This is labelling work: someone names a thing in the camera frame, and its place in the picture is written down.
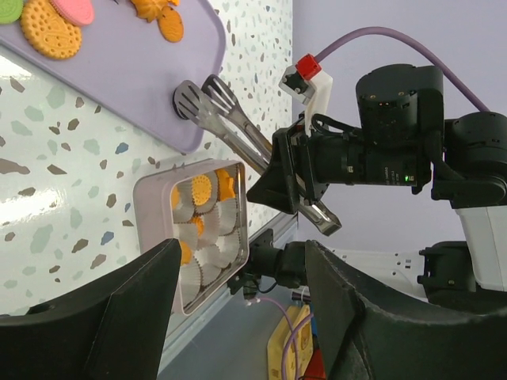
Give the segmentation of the black sandwich cookie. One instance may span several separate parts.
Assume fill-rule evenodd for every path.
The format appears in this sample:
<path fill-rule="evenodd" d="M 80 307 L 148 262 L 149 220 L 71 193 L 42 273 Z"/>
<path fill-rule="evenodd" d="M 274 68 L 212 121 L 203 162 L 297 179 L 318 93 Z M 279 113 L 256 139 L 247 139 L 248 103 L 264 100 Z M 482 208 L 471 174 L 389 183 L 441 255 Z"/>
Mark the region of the black sandwich cookie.
<path fill-rule="evenodd" d="M 177 103 L 177 99 L 176 99 L 176 95 L 177 95 L 177 91 L 174 90 L 172 93 L 172 106 L 173 106 L 173 110 L 174 110 L 176 116 L 181 120 L 189 120 L 189 118 L 186 115 L 184 115 L 180 112 L 180 109 L 179 109 L 179 106 Z"/>

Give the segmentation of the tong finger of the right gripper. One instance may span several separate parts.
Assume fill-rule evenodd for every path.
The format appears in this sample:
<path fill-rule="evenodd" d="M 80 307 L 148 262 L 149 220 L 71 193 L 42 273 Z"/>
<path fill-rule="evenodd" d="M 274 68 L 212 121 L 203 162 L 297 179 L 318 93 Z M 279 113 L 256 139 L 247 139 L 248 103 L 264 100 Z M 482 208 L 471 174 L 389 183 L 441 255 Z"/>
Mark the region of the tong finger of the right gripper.
<path fill-rule="evenodd" d="M 323 202 L 306 201 L 307 191 L 292 167 L 291 147 L 284 130 L 279 130 L 274 135 L 275 142 L 271 143 L 244 113 L 231 88 L 214 74 L 208 76 L 201 90 L 209 109 L 235 125 L 253 144 L 247 146 L 220 120 L 209 130 L 261 175 L 247 192 L 250 202 L 288 215 L 300 213 L 326 236 L 341 229 L 340 220 Z"/>

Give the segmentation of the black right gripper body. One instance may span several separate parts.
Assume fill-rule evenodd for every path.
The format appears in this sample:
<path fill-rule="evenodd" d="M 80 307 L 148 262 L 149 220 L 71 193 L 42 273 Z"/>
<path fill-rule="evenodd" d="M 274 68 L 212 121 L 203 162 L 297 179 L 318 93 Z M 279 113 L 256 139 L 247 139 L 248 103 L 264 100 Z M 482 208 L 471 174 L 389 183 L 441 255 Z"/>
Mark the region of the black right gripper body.
<path fill-rule="evenodd" d="M 273 134 L 268 166 L 247 192 L 250 202 L 293 215 L 301 205 L 315 205 L 330 184 L 360 181 L 361 129 L 323 114 L 311 120 L 317 130 L 310 134 L 303 116 Z"/>

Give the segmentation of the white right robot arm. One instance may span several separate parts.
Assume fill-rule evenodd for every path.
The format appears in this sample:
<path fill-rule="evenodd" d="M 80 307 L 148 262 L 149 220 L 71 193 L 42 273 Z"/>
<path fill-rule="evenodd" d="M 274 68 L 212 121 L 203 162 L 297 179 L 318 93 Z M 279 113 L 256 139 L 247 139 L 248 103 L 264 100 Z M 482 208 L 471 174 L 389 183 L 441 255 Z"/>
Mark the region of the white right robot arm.
<path fill-rule="evenodd" d="M 466 241 L 422 255 L 424 270 L 405 263 L 406 274 L 385 260 L 360 267 L 400 291 L 425 297 L 439 291 L 506 292 L 506 118 L 480 111 L 444 117 L 444 72 L 437 66 L 394 64 L 356 85 L 359 127 L 326 113 L 333 79 L 320 65 L 289 67 L 281 87 L 305 110 L 290 127 L 266 138 L 217 76 L 203 85 L 182 82 L 173 93 L 177 115 L 211 132 L 259 174 L 247 198 L 286 214 L 301 214 L 322 234 L 341 227 L 322 202 L 331 184 L 431 186 L 448 201 Z"/>

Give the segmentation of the orange flower cookie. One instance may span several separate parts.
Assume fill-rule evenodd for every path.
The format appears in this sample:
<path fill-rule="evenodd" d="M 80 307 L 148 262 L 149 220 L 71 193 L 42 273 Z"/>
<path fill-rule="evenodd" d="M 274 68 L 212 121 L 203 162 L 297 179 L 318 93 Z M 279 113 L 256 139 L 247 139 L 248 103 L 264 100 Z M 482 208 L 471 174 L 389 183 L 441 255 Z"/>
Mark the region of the orange flower cookie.
<path fill-rule="evenodd" d="M 200 238 L 205 230 L 204 219 L 201 216 L 193 216 L 190 220 L 196 226 L 197 236 Z"/>
<path fill-rule="evenodd" d="M 174 186 L 171 193 L 170 193 L 170 205 L 171 208 L 174 210 L 178 207 L 178 205 L 181 202 L 181 194 L 177 186 Z"/>

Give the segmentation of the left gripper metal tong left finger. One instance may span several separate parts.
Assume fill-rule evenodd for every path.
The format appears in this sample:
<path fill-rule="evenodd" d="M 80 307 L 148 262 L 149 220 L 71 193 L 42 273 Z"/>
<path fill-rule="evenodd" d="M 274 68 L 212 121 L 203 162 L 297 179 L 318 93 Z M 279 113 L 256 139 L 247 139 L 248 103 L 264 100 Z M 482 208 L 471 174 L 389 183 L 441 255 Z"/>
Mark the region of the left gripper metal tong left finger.
<path fill-rule="evenodd" d="M 155 379 L 179 276 L 166 239 L 107 275 L 1 318 L 3 379 Z"/>

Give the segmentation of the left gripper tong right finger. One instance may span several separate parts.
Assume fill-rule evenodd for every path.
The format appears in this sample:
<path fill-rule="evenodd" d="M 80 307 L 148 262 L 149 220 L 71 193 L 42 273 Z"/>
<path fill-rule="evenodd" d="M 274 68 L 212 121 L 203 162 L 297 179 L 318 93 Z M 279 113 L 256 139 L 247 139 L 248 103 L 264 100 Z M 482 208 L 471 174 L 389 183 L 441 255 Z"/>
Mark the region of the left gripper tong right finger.
<path fill-rule="evenodd" d="M 471 288 L 462 241 L 420 252 L 427 302 L 305 244 L 318 343 L 328 379 L 503 379 L 506 296 Z"/>

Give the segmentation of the square cookie tin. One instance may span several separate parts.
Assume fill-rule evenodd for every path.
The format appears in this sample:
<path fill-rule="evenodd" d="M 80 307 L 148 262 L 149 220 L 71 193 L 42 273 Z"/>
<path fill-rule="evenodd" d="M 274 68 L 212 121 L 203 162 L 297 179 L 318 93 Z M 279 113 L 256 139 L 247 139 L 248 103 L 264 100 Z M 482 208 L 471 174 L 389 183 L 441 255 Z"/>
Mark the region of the square cookie tin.
<path fill-rule="evenodd" d="M 234 177 L 236 197 L 220 202 L 215 171 L 222 168 Z M 198 207 L 193 203 L 191 181 L 201 174 L 211 179 L 213 189 L 211 199 Z M 174 186 L 181 202 L 173 210 L 170 193 Z M 145 176 L 134 186 L 133 206 L 141 251 L 167 238 L 185 241 L 193 249 L 192 261 L 180 265 L 173 304 L 176 314 L 192 314 L 248 261 L 245 166 L 240 161 L 207 159 Z M 205 225 L 201 237 L 190 222 L 198 215 Z"/>

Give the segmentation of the metal tong finger of the right gripper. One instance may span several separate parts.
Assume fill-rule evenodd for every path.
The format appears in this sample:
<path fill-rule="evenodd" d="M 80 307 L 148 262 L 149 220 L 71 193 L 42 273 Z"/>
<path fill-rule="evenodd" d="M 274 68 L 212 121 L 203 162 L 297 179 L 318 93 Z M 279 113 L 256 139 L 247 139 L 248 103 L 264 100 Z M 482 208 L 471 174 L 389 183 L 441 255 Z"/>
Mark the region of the metal tong finger of the right gripper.
<path fill-rule="evenodd" d="M 195 83 L 185 80 L 176 88 L 176 91 L 177 103 L 182 114 L 196 126 L 212 133 L 229 146 L 255 172 L 263 174 L 268 162 L 226 126 L 215 110 L 216 106 Z"/>

